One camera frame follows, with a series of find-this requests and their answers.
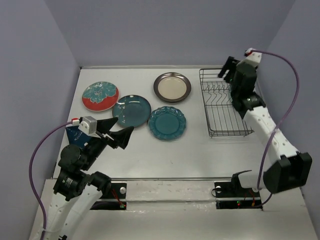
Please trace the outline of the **teal scalloped embossed plate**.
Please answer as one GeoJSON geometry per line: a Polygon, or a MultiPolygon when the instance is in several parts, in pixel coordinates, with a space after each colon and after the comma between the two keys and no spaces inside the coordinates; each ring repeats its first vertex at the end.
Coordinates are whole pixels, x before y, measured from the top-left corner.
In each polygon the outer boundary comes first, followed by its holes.
{"type": "Polygon", "coordinates": [[[152,111],[147,125],[158,140],[174,141],[186,131],[187,119],[178,108],[162,106],[152,111]]]}

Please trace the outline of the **red teal floral plate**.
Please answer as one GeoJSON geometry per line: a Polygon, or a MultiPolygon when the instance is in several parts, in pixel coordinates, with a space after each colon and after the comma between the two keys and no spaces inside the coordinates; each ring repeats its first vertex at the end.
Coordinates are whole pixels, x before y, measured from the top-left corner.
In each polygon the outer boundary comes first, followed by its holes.
{"type": "Polygon", "coordinates": [[[119,89],[111,82],[98,81],[89,85],[83,92],[81,100],[84,107],[92,112],[111,109],[118,101],[119,89]]]}

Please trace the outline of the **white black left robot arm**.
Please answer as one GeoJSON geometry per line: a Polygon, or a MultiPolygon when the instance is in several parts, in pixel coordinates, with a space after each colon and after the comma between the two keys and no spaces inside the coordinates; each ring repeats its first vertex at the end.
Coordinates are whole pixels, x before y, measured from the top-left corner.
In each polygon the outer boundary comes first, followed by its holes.
{"type": "Polygon", "coordinates": [[[43,203],[39,203],[43,223],[34,239],[70,240],[94,203],[110,194],[112,180],[109,176],[98,171],[87,174],[86,171],[107,146],[113,149],[127,147],[134,127],[111,131],[117,121],[117,117],[97,120],[91,116],[69,121],[90,140],[83,146],[69,144],[62,149],[58,162],[60,173],[53,187],[49,208],[45,209],[43,203]]]}

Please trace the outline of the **brown rimmed cream plate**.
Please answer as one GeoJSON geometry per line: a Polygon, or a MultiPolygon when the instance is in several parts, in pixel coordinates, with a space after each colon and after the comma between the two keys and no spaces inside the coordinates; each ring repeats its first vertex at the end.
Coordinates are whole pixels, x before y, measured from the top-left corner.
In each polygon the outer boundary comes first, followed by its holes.
{"type": "Polygon", "coordinates": [[[155,95],[167,103],[178,103],[186,99],[192,91],[190,80],[177,72],[159,75],[153,83],[155,95]]]}

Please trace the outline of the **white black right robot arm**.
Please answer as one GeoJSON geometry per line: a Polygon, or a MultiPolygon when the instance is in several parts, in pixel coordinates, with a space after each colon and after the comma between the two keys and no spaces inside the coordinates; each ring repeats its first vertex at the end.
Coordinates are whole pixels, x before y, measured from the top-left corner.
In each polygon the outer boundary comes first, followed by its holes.
{"type": "Polygon", "coordinates": [[[235,196],[242,196],[249,188],[266,189],[271,194],[301,188],[307,183],[313,161],[309,153],[300,152],[280,130],[296,102],[293,100],[284,116],[275,123],[266,103],[255,92],[263,54],[262,50],[249,48],[242,60],[229,56],[218,74],[230,85],[233,108],[264,146],[258,172],[245,170],[233,174],[230,190],[235,196]]]}

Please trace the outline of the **dark blue square plate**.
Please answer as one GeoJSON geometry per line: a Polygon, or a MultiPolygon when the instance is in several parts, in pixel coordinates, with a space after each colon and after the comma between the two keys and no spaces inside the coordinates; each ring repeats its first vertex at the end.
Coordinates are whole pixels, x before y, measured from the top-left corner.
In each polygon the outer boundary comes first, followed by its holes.
{"type": "Polygon", "coordinates": [[[79,130],[77,126],[68,126],[65,131],[69,144],[76,145],[79,148],[84,148],[85,143],[88,143],[92,138],[79,130]]]}

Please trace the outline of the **dark blue round plate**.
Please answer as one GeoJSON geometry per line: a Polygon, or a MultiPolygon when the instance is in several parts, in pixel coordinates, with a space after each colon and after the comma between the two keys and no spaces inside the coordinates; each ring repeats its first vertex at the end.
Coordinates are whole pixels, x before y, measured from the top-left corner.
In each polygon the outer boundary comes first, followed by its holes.
{"type": "Polygon", "coordinates": [[[112,108],[112,116],[123,127],[140,127],[149,120],[152,108],[150,103],[139,95],[126,95],[120,98],[112,108]]]}

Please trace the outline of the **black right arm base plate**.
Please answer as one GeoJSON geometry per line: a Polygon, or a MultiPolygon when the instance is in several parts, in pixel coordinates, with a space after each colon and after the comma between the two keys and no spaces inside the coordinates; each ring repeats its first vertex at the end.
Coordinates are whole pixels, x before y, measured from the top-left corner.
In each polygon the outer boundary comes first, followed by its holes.
{"type": "Polygon", "coordinates": [[[259,192],[251,188],[235,187],[231,182],[215,182],[211,190],[218,210],[236,210],[254,208],[262,204],[259,192]]]}

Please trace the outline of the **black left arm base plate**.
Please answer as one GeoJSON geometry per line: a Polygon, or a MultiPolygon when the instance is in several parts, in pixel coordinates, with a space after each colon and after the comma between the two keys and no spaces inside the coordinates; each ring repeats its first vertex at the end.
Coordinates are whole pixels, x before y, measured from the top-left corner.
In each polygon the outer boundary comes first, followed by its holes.
{"type": "Polygon", "coordinates": [[[91,210],[106,210],[106,211],[125,211],[127,209],[127,183],[112,182],[108,193],[104,193],[97,200],[91,210]]]}

